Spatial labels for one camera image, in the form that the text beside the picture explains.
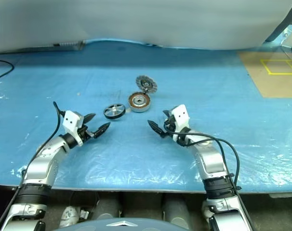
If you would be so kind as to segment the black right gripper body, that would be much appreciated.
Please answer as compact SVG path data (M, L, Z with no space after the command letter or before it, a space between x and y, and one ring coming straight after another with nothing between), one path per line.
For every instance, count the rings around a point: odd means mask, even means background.
M177 135L177 131L176 131L176 119L174 115L170 115L167 119L165 119L164 121L164 129L165 132L164 137L166 136L173 136L173 135Z

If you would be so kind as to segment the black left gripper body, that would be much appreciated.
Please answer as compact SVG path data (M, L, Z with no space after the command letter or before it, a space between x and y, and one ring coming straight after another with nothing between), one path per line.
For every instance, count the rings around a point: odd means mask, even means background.
M88 131L88 127L82 122L80 128L78 128L78 136L80 137L82 143L87 142L89 139L94 139L95 135L93 132Z

